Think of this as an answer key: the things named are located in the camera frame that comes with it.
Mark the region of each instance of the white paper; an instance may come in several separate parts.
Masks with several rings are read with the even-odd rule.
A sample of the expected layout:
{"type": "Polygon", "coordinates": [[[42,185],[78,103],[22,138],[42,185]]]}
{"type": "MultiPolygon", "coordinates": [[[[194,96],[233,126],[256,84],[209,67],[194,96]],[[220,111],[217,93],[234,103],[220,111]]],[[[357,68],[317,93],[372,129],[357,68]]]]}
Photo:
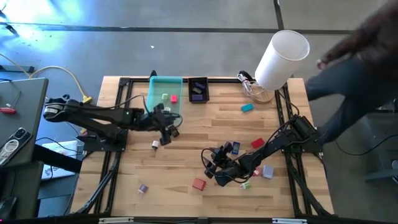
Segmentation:
{"type": "MultiPolygon", "coordinates": [[[[55,142],[54,143],[46,143],[46,144],[43,144],[42,146],[46,147],[47,149],[50,149],[54,152],[61,153],[64,156],[70,156],[70,157],[76,159],[76,157],[77,157],[76,154],[78,154],[77,152],[75,152],[75,151],[77,151],[77,141],[60,142],[60,144],[63,147],[65,147],[67,149],[74,150],[74,151],[66,150],[63,147],[59,146],[55,142]]],[[[51,177],[50,166],[44,165],[43,173],[42,173],[42,180],[48,180],[50,178],[54,179],[54,178],[59,178],[59,177],[67,177],[67,176],[71,176],[71,175],[75,175],[75,173],[53,166],[52,167],[52,177],[51,177]]]]}

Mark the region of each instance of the teal plastic tray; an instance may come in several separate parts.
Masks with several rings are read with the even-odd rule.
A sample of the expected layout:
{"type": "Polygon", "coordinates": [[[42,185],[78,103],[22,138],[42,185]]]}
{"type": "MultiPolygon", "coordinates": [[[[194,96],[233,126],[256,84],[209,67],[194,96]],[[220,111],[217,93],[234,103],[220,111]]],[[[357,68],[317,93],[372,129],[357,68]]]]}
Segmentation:
{"type": "Polygon", "coordinates": [[[169,107],[171,113],[181,113],[182,104],[182,77],[158,77],[150,78],[149,91],[147,97],[147,107],[149,111],[153,111],[154,107],[159,103],[163,103],[164,107],[169,107]],[[167,100],[162,99],[162,95],[166,93],[169,95],[167,100]],[[170,102],[170,96],[177,95],[177,103],[170,102]]]}

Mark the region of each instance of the wooden table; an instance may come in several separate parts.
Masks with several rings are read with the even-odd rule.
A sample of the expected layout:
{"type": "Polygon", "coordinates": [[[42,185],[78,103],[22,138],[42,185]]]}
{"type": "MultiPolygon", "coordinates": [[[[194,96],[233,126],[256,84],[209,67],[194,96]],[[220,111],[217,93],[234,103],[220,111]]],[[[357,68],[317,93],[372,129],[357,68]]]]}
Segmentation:
{"type": "MultiPolygon", "coordinates": [[[[113,106],[120,77],[104,77],[98,97],[99,106],[113,106]]],[[[304,82],[301,78],[288,80],[290,99],[300,114],[310,121],[304,82]]],[[[148,83],[135,83],[132,95],[146,95],[148,83]]],[[[293,206],[285,158],[277,152],[263,160],[262,165],[274,167],[274,177],[252,177],[252,188],[242,190],[231,182],[220,187],[204,175],[200,153],[206,147],[219,147],[226,141],[241,143],[239,154],[251,149],[250,142],[264,140],[279,127],[276,102],[254,105],[252,112],[243,113],[241,106],[252,103],[242,91],[241,84],[210,83],[210,101],[191,104],[187,84],[182,97],[183,124],[180,136],[155,152],[153,140],[157,132],[129,132],[127,147],[122,154],[114,196],[112,216],[149,217],[292,217],[293,206]],[[192,187],[194,178],[207,181],[207,189],[192,187]],[[137,190],[141,184],[149,187],[144,195],[137,190]]],[[[131,107],[143,108],[142,99],[131,107]]],[[[71,211],[78,210],[97,188],[103,164],[103,152],[94,152],[83,161],[71,211]]],[[[328,184],[321,162],[313,154],[303,155],[305,176],[309,189],[324,208],[333,213],[328,184]]],[[[108,190],[105,190],[103,205],[108,190]]],[[[298,190],[300,208],[304,210],[302,193],[298,190]]]]}

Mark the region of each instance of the lavender block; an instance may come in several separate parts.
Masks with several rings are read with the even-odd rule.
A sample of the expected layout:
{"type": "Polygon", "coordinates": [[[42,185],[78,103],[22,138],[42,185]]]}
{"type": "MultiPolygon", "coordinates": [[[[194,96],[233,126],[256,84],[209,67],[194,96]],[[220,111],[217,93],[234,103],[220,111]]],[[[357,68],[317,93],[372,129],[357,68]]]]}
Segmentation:
{"type": "Polygon", "coordinates": [[[141,184],[141,186],[139,186],[138,192],[140,194],[144,194],[145,192],[147,192],[147,190],[148,190],[148,187],[145,186],[144,184],[141,184]]]}
{"type": "Polygon", "coordinates": [[[192,91],[194,91],[195,93],[201,94],[201,89],[194,87],[192,89],[192,91]]]}
{"type": "Polygon", "coordinates": [[[192,95],[192,100],[195,101],[203,100],[203,95],[192,95]]]}
{"type": "Polygon", "coordinates": [[[262,176],[268,179],[272,179],[272,176],[274,175],[274,168],[271,166],[264,166],[262,168],[262,176]]]}
{"type": "Polygon", "coordinates": [[[195,86],[197,86],[198,88],[201,88],[202,90],[206,89],[206,87],[200,83],[195,82],[195,86]]]}

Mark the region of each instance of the concrete floor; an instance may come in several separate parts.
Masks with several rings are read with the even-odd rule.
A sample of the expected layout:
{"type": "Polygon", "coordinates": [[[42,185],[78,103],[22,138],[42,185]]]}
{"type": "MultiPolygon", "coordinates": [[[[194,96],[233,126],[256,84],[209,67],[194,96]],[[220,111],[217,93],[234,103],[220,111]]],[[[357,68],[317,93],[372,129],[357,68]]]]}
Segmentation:
{"type": "MultiPolygon", "coordinates": [[[[279,2],[286,29],[351,30],[386,0],[279,2]]],[[[12,0],[3,12],[9,22],[22,24],[14,26],[20,37],[0,30],[2,54],[20,65],[65,67],[76,74],[86,94],[94,98],[98,96],[105,75],[149,75],[152,70],[159,75],[176,76],[233,77],[240,70],[254,74],[272,37],[272,33],[112,31],[120,30],[119,27],[278,28],[273,0],[12,0]],[[112,28],[106,32],[43,31],[40,29],[45,25],[24,24],[112,28]]],[[[316,59],[344,35],[305,36],[311,53],[295,77],[308,79],[318,73],[316,59]]],[[[0,63],[9,64],[3,58],[0,63]]],[[[40,76],[50,80],[48,96],[68,93],[72,98],[81,98],[73,79],[66,73],[48,70],[40,76]]],[[[25,78],[23,73],[0,73],[0,77],[25,78]]],[[[311,102],[315,125],[322,125],[340,102],[339,96],[311,102]]],[[[364,152],[396,132],[396,126],[392,125],[396,120],[393,115],[368,116],[345,132],[338,142],[349,152],[364,152]]],[[[42,121],[38,138],[60,136],[59,139],[68,139],[73,135],[74,131],[67,124],[42,121]]],[[[394,141],[389,141],[363,157],[347,156],[335,143],[325,146],[328,183],[336,214],[398,222],[398,186],[391,180],[364,181],[366,172],[379,167],[380,155],[394,149],[393,146],[394,141]]],[[[74,177],[71,177],[43,184],[40,216],[63,213],[73,182],[74,177]]]]}

